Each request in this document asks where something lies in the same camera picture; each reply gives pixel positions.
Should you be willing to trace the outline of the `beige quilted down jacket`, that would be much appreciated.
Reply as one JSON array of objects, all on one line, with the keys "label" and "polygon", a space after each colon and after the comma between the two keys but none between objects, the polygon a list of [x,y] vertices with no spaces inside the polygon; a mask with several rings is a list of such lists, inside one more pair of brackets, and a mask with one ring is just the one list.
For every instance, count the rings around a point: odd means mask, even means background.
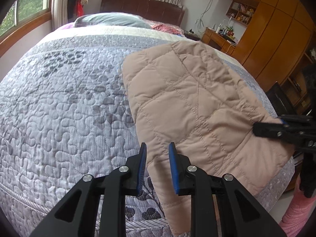
[{"label": "beige quilted down jacket", "polygon": [[208,174],[232,174],[272,209],[292,178],[293,147],[253,134],[255,122],[279,119],[251,75],[193,41],[132,53],[122,74],[138,140],[147,144],[147,170],[172,234],[190,230],[191,202],[172,187],[170,143]]}]

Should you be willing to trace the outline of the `black chair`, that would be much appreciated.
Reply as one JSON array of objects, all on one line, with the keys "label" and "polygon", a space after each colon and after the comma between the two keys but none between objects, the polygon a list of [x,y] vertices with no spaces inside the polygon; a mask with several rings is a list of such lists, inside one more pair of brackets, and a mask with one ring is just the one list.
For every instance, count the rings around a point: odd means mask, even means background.
[{"label": "black chair", "polygon": [[294,106],[278,82],[272,85],[269,91],[266,92],[266,95],[278,116],[297,114]]}]

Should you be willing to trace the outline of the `pink knitted right sleeve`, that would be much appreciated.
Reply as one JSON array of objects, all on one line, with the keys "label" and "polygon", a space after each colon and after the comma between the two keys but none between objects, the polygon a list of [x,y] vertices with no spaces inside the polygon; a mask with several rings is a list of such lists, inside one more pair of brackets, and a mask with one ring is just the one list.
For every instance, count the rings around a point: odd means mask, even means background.
[{"label": "pink knitted right sleeve", "polygon": [[315,197],[306,198],[304,192],[300,190],[300,175],[296,180],[293,198],[282,217],[279,225],[287,236],[296,236],[308,221],[308,215],[312,205],[315,203]]}]

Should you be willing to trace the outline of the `wooden wardrobe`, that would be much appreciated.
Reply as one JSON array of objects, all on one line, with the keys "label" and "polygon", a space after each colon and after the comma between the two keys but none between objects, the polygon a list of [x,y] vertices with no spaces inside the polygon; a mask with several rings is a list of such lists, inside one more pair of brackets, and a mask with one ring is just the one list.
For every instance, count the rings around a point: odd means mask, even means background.
[{"label": "wooden wardrobe", "polygon": [[232,57],[264,91],[279,83],[298,114],[308,112],[310,97],[302,70],[312,64],[315,24],[299,0],[232,0],[255,6],[255,14]]}]

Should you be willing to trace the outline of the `wooden desk with clutter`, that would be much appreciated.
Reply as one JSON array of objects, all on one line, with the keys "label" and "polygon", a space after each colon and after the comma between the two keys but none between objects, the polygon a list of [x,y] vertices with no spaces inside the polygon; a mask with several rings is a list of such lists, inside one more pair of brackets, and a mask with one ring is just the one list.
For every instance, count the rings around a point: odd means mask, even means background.
[{"label": "wooden desk with clutter", "polygon": [[236,47],[235,42],[231,38],[227,37],[226,35],[216,33],[216,31],[208,27],[206,27],[201,41],[202,43],[207,44],[212,48],[222,51],[228,55],[232,55]]}]

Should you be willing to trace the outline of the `red patterned folded blanket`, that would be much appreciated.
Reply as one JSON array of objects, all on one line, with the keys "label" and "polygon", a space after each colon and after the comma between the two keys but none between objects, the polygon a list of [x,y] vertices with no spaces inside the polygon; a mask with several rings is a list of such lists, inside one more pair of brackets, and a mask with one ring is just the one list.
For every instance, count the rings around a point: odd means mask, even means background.
[{"label": "red patterned folded blanket", "polygon": [[172,24],[152,23],[150,26],[157,31],[184,37],[184,30]]}]

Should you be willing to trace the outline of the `dark wooden headboard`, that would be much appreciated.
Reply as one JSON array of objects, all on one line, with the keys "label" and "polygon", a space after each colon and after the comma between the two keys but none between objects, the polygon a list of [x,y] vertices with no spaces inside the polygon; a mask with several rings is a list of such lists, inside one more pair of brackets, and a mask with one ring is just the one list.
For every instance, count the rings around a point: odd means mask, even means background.
[{"label": "dark wooden headboard", "polygon": [[180,26],[184,7],[157,0],[102,0],[100,12],[123,12],[147,20]]}]

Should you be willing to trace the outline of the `grey blue pillow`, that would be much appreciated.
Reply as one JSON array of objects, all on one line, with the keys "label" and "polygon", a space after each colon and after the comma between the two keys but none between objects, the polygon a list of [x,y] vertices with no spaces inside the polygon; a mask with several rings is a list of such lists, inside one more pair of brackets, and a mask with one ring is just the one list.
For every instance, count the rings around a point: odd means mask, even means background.
[{"label": "grey blue pillow", "polygon": [[151,29],[151,26],[140,16],[122,12],[103,12],[84,15],[75,20],[74,27],[87,27],[99,24]]}]

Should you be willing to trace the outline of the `wooden framed side window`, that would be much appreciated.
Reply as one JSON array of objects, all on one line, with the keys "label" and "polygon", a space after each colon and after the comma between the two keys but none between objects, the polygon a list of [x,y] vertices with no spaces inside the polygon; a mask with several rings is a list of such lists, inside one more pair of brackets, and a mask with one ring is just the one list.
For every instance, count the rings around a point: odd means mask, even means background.
[{"label": "wooden framed side window", "polygon": [[15,0],[1,23],[1,55],[51,19],[51,0]]}]

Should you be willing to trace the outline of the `beige window curtain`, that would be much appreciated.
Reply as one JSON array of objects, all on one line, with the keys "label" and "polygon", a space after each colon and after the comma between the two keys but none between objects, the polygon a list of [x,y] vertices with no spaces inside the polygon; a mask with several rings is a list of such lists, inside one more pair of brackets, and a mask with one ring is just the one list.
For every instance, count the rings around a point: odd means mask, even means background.
[{"label": "beige window curtain", "polygon": [[68,21],[68,0],[51,1],[52,29],[56,30]]}]

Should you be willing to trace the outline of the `wall shelf with items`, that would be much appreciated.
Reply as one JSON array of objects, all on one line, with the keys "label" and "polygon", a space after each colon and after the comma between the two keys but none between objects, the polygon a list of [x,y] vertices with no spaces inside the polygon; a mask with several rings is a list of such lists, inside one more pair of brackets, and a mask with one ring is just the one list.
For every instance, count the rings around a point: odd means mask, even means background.
[{"label": "wall shelf with items", "polygon": [[230,20],[241,23],[244,26],[248,26],[255,14],[257,5],[252,6],[245,3],[232,1],[229,9],[226,12],[226,16]]}]

